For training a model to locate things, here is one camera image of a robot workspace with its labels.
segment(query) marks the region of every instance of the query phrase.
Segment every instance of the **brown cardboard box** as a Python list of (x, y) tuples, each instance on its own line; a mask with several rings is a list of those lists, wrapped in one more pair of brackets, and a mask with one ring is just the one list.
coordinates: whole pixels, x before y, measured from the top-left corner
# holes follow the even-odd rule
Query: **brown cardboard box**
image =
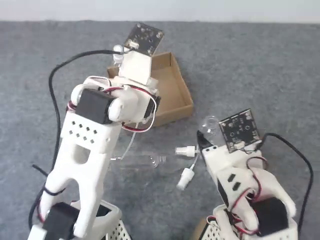
[[(118, 75), (117, 67), (107, 69), (110, 78)], [(191, 116), (194, 103), (181, 76), (176, 58), (171, 52), (152, 57), (151, 77), (157, 79), (161, 102), (155, 114), (154, 126), (164, 125)]]

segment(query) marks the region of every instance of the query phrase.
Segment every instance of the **white robotic arm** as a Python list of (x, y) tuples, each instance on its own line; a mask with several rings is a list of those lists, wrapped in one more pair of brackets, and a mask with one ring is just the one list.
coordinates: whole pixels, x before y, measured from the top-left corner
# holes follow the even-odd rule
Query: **white robotic arm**
[(295, 203), (275, 176), (264, 169), (266, 160), (259, 150), (254, 151), (259, 141), (247, 145), (245, 151), (230, 153), (227, 145), (211, 144), (200, 131), (197, 139), (224, 202), (214, 209), (211, 220), (207, 220), (220, 239), (297, 240), (297, 224), (293, 220)]
[[(134, 39), (141, 41), (140, 48), (132, 44), (132, 34), (141, 35)], [(33, 225), (28, 240), (100, 240), (106, 235), (110, 238), (110, 230), (117, 227), (121, 211), (102, 201), (103, 181), (113, 150), (122, 128), (132, 132), (151, 128), (160, 100), (157, 81), (150, 74), (151, 57), (163, 33), (138, 23), (131, 35), (125, 50), (133, 50), (124, 55), (119, 76), (90, 76), (72, 91), (56, 162), (37, 207), (43, 226)], [(145, 124), (151, 117), (146, 129), (127, 126)], [(78, 183), (80, 201), (68, 205), (61, 202), (60, 194), (71, 180)]]

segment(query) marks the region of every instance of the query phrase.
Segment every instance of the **bottle cap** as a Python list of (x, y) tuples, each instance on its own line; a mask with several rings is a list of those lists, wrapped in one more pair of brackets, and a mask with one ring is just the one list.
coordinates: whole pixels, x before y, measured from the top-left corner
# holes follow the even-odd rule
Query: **bottle cap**
[(187, 187), (188, 183), (191, 181), (191, 179), (194, 177), (195, 172), (192, 171), (190, 168), (185, 168), (181, 174), (180, 181), (176, 185), (176, 187), (183, 191)]
[(176, 147), (175, 154), (183, 155), (187, 157), (194, 157), (196, 154), (196, 147), (195, 146)]

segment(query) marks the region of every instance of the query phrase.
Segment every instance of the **perforated base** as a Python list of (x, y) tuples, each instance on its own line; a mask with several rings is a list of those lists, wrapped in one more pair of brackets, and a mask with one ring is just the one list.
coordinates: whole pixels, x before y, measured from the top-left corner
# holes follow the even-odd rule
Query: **perforated base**
[(220, 229), (216, 225), (216, 221), (210, 222), (212, 225), (207, 225), (206, 230), (201, 240), (225, 240), (220, 236)]
[(122, 220), (119, 221), (118, 226), (110, 233), (108, 240), (131, 240), (129, 233), (127, 232)]
[[(201, 240), (227, 240), (220, 236), (220, 229), (213, 226), (217, 223), (215, 221), (210, 223), (212, 225), (207, 225)], [(288, 229), (264, 237), (243, 235), (241, 240), (298, 240), (297, 223), (290, 219)]]

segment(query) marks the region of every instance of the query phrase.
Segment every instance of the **clear plastic bottle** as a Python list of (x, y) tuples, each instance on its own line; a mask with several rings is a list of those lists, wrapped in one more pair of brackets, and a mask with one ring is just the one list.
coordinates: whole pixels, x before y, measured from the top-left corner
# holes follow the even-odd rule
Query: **clear plastic bottle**
[(157, 171), (161, 174), (174, 173), (188, 167), (187, 160), (181, 158), (170, 158), (164, 155), (131, 155), (125, 159), (112, 158), (110, 167), (119, 170)]

